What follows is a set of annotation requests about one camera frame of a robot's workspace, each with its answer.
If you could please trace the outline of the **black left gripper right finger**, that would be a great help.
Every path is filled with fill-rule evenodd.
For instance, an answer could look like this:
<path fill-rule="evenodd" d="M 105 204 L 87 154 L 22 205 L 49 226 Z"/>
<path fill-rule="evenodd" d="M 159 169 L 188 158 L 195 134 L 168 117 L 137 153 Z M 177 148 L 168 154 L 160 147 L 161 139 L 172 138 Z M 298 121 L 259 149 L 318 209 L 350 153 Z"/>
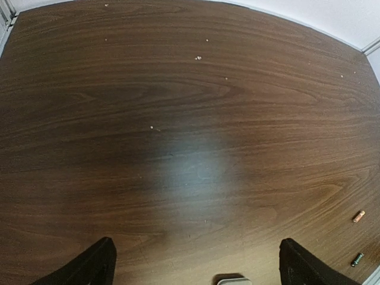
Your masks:
<path fill-rule="evenodd" d="M 287 238 L 280 244 L 280 278 L 286 285 L 357 284 L 311 254 L 295 240 Z"/>

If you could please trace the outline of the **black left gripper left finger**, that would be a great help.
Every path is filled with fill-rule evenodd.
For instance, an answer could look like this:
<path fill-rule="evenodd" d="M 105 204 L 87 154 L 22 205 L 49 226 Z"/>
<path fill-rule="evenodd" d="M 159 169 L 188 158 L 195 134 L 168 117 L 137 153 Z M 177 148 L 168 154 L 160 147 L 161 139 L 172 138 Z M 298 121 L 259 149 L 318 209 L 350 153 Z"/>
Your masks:
<path fill-rule="evenodd" d="M 103 237 L 60 269 L 33 284 L 112 284 L 116 267 L 113 240 Z"/>

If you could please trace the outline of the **orange AAA battery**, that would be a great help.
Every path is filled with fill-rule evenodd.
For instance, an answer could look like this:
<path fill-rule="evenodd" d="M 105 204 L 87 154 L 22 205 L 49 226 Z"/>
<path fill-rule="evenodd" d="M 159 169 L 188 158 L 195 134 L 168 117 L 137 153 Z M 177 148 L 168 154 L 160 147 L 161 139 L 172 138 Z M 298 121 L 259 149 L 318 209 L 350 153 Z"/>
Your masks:
<path fill-rule="evenodd" d="M 365 211 L 361 210 L 359 211 L 355 216 L 354 218 L 352 219 L 352 222 L 353 223 L 358 223 L 362 218 L 363 216 L 366 214 Z"/>

